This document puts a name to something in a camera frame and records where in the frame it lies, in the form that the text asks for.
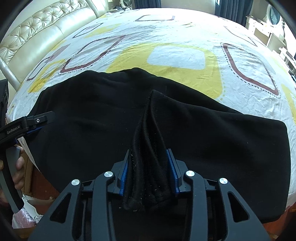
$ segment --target patterned bedsheet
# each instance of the patterned bedsheet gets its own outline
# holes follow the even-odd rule
[[[207,13],[156,8],[103,15],[40,61],[11,102],[7,121],[27,115],[42,90],[82,71],[133,67],[244,114],[283,121],[291,150],[287,206],[296,201],[296,85],[278,57],[246,28]]]

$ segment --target leather headboard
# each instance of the leather headboard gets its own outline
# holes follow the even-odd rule
[[[0,70],[18,90],[30,71],[51,49],[107,11],[107,0],[60,0],[43,8],[2,40]]]

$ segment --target dark curtain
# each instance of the dark curtain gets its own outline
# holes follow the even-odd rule
[[[246,26],[253,0],[216,0],[215,15]]]
[[[136,9],[161,7],[161,2],[160,0],[135,0],[135,7]]]

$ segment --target white furniture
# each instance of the white furniture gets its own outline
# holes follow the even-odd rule
[[[290,71],[296,75],[296,60],[285,48],[280,48],[280,51],[280,57],[285,61],[285,64],[288,66]]]
[[[36,0],[15,20],[0,43],[0,70],[15,90],[64,38],[108,11],[107,0]],[[30,8],[47,7],[31,13]]]
[[[274,28],[264,21],[248,16],[246,28],[259,38],[271,51],[274,50],[280,53],[279,48],[286,46],[283,42],[284,37],[279,34],[277,36],[277,34],[274,33]]]

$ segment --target black handle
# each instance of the black handle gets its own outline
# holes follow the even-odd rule
[[[105,172],[94,181],[91,214],[92,240],[116,241],[112,222],[111,205],[108,202],[107,186],[115,180],[113,172]]]
[[[192,198],[191,212],[188,212],[187,228],[184,233],[189,237],[183,240],[196,241],[208,240],[208,223],[207,223],[207,195],[205,181],[201,175],[194,171],[184,173],[184,181],[191,186]]]
[[[15,189],[12,176],[16,172],[16,161],[20,156],[20,149],[13,146],[6,150],[0,150],[0,159],[4,163],[4,168],[0,171],[0,185],[8,200],[13,213],[19,212],[24,207],[24,201],[20,192]]]
[[[250,241],[252,233],[256,234],[252,236],[252,241],[269,241],[269,235],[262,223],[231,183],[225,178],[220,178],[217,186],[222,197],[227,228],[227,234],[223,241]],[[245,220],[235,220],[234,214],[237,214],[238,209],[234,210],[231,207],[230,199],[240,205],[241,210],[246,214]]]
[[[38,228],[28,240],[52,241],[59,237],[63,241],[76,241],[77,231],[81,228],[79,210],[82,187],[78,179],[70,182],[41,218]]]

